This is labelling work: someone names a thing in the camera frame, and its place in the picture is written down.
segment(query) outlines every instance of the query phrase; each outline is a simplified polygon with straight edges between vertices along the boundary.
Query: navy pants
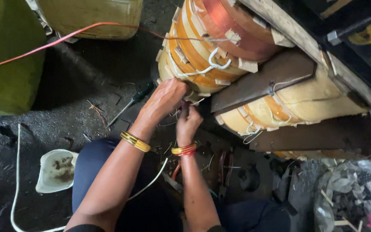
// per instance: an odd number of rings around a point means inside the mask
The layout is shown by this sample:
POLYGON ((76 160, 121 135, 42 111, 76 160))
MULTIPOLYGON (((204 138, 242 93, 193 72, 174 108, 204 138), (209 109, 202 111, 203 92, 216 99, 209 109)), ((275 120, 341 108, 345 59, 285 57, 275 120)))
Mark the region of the navy pants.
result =
MULTIPOLYGON (((97 173, 119 140, 100 139, 87 144, 80 152, 74 174, 73 212, 77 210, 97 173)), ((145 187, 156 173, 155 165, 141 163, 132 193, 145 187)), ((290 218, 275 202, 252 200, 218 206, 221 224, 227 231, 288 232, 290 218)), ((171 207, 162 186, 155 182, 136 198, 128 201, 116 224, 116 231, 182 231, 178 211, 171 207)))

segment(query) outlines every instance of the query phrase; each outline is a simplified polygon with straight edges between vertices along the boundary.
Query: gold bangle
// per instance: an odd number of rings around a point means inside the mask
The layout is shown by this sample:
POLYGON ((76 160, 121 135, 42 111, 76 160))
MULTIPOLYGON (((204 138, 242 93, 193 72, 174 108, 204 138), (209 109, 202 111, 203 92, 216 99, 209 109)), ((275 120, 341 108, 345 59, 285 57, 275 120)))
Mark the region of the gold bangle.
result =
POLYGON ((131 143, 132 145, 134 145, 136 148, 142 150, 143 152, 149 152, 151 147, 149 145, 147 145, 146 143, 144 143, 143 141, 139 140, 137 137, 135 137, 134 135, 126 132, 126 131, 123 131, 121 132, 121 138, 123 138, 125 141, 131 143))
POLYGON ((194 143, 185 147, 171 148, 171 153, 173 153, 174 155, 178 155, 180 153, 192 151, 195 149, 197 149, 197 144, 194 143))

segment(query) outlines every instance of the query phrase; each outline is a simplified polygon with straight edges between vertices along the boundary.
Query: white plastic container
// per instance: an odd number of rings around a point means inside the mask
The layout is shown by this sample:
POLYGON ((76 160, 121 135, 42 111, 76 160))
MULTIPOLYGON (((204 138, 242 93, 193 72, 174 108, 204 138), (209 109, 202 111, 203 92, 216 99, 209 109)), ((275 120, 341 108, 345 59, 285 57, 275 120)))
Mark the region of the white plastic container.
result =
POLYGON ((77 157, 78 153, 64 149, 56 149, 43 155, 35 190, 40 193, 52 193, 72 187, 77 157))
MULTIPOLYGON (((37 0, 48 24, 68 35, 99 22, 115 22, 138 26, 143 0, 37 0)), ((100 25, 77 34, 77 37, 125 40, 137 29, 100 25)))

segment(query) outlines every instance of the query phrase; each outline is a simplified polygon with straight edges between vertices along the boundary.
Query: bangle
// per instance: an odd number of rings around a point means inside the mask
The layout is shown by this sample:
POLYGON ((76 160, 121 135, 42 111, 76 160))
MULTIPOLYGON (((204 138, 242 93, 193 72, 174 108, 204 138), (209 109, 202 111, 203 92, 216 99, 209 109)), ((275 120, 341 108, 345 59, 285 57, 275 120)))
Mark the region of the bangle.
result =
POLYGON ((121 138, 123 138, 125 141, 131 143, 132 145, 134 145, 134 147, 142 150, 143 152, 149 152, 151 147, 149 145, 147 145, 146 143, 144 143, 143 141, 139 140, 137 137, 135 137, 134 135, 126 132, 126 131, 123 131, 121 133, 121 138))
POLYGON ((195 151, 196 149, 197 149, 197 144, 194 143, 192 145, 188 145, 185 147, 172 148, 171 153, 173 153, 174 155, 179 155, 187 151, 192 151, 192 150, 195 151))
POLYGON ((195 154, 195 149, 194 150, 191 150, 191 151, 185 151, 185 152, 180 153, 180 154, 178 154, 176 156, 192 156, 194 154, 195 154))

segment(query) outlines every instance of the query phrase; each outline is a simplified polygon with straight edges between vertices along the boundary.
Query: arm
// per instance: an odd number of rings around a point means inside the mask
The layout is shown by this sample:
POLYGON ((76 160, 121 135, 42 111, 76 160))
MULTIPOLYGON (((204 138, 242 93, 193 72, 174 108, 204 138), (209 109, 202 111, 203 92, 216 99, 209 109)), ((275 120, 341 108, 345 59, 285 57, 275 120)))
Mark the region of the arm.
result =
MULTIPOLYGON (((177 79, 162 82, 141 109, 129 132, 148 143, 156 125, 176 108, 186 88, 186 84, 177 79)), ((143 151, 121 140, 95 177, 65 231, 80 224, 94 224, 107 232, 114 231, 143 157, 143 151)))
MULTIPOLYGON (((193 143, 193 137, 198 126, 203 122, 200 114, 189 107, 189 115, 184 107, 177 123, 178 147, 193 143)), ((210 195, 206 182, 194 156, 182 156, 181 168, 184 182, 184 208, 191 231, 207 231, 215 225, 220 225, 219 216, 210 195)))

